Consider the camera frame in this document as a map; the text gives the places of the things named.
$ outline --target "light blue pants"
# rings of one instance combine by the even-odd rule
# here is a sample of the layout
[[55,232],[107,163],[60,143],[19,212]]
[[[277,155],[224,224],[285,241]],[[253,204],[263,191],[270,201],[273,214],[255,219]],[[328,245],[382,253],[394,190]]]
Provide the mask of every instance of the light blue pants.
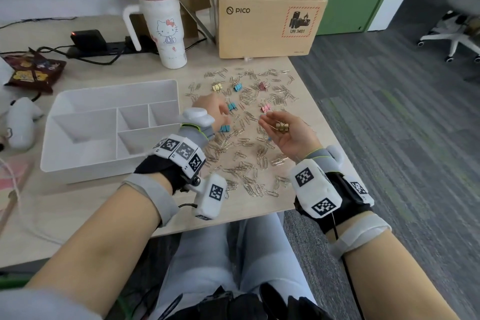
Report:
[[239,285],[233,280],[227,229],[228,224],[221,224],[182,234],[151,319],[157,319],[182,293],[182,300],[171,314],[198,304],[219,286],[234,293],[258,294],[260,285],[268,282],[285,303],[289,296],[306,297],[316,303],[276,213],[240,222]]

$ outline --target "white desk organizer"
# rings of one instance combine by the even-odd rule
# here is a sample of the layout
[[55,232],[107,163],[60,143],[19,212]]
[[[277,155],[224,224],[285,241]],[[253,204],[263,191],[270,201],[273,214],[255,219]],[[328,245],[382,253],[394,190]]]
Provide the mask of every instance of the white desk organizer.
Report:
[[58,94],[46,119],[40,169],[62,183],[131,173],[180,128],[175,80]]

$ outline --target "battery warning label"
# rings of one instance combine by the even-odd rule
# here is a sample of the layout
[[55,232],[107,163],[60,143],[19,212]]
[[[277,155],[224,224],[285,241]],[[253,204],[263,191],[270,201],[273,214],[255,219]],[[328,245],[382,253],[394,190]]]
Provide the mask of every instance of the battery warning label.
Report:
[[318,6],[291,6],[285,18],[283,37],[309,37],[318,17]]

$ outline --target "hello kitty tumbler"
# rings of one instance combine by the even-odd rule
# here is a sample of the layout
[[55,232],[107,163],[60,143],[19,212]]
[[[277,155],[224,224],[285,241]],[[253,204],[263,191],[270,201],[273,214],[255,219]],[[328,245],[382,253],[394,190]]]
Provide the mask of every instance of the hello kitty tumbler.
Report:
[[181,68],[187,63],[183,44],[183,25],[178,0],[139,0],[137,5],[129,5],[123,11],[123,21],[127,26],[135,49],[141,51],[130,14],[142,13],[147,22],[150,37],[155,41],[158,54],[166,68]]

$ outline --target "hello kitty print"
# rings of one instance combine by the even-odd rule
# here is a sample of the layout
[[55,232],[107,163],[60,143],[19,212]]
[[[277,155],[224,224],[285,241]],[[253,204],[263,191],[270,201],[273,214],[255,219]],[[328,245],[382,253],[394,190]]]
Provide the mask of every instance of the hello kitty print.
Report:
[[162,37],[165,37],[163,41],[164,44],[174,44],[177,42],[177,38],[172,37],[175,33],[178,32],[178,27],[175,24],[175,21],[172,19],[167,19],[165,22],[161,20],[157,21],[156,31]]

